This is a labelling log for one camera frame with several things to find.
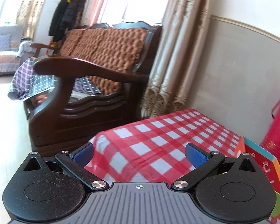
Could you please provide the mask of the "orange cloth book box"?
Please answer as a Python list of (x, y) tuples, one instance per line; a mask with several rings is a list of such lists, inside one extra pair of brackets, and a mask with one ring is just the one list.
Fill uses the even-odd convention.
[(249, 153), (255, 159), (273, 186), (277, 201), (272, 212), (272, 217), (277, 217), (280, 215), (280, 164), (277, 158), (260, 145), (244, 136), (240, 137), (234, 156), (239, 157), (241, 153)]

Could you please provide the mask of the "dark wooden sofa bench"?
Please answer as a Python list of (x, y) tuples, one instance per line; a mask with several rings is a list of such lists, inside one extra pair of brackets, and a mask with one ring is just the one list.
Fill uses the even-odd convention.
[[(31, 147), (41, 156), (73, 151), (100, 131), (139, 119), (139, 105), (156, 57), (162, 26), (139, 21), (77, 29), (89, 28), (142, 28), (148, 34), (139, 61), (128, 70), (112, 70), (87, 60), (61, 56), (61, 47), (55, 55), (37, 57), (35, 73), (57, 77), (57, 84), (48, 96), (25, 103)], [(75, 79), (81, 77), (90, 79), (102, 94), (73, 91)]]

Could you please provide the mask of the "red thermos flask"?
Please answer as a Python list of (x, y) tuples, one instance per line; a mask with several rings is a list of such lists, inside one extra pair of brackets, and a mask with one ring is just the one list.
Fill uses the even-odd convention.
[(260, 146), (273, 154), (280, 162), (280, 99), (271, 110), (273, 122)]

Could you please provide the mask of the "red white checkered tablecloth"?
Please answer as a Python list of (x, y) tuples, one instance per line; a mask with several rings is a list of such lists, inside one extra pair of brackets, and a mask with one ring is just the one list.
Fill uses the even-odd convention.
[(86, 170), (113, 182), (172, 183), (194, 169), (185, 148), (234, 153), (240, 135), (195, 109), (137, 121), (102, 131), (90, 141), (94, 156)]

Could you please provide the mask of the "plaid blue white cloth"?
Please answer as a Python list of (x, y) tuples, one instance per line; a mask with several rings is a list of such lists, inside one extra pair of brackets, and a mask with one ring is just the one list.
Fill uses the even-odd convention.
[[(15, 72), (7, 94), (11, 100), (25, 100), (54, 89), (57, 77), (36, 74), (34, 64), (35, 58), (29, 58)], [(87, 77), (76, 78), (73, 91), (88, 95), (102, 94), (97, 85)]]

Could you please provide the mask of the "brown textured sofa cushion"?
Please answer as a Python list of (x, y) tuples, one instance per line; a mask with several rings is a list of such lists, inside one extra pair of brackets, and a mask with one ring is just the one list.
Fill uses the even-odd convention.
[(142, 28), (72, 29), (59, 55), (87, 60), (112, 70), (128, 70), (139, 61), (147, 34)]

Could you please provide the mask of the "black hanging coat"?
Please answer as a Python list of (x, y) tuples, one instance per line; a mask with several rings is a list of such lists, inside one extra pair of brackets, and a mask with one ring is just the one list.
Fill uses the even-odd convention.
[(86, 0), (60, 0), (52, 17), (48, 35), (53, 42), (63, 39), (66, 30), (79, 26)]

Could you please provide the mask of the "beige embroidered curtain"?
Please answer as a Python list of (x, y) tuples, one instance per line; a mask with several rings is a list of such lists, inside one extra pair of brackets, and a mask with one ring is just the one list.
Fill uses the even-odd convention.
[(168, 0), (160, 44), (141, 100), (141, 118), (181, 110), (208, 33), (213, 0)]

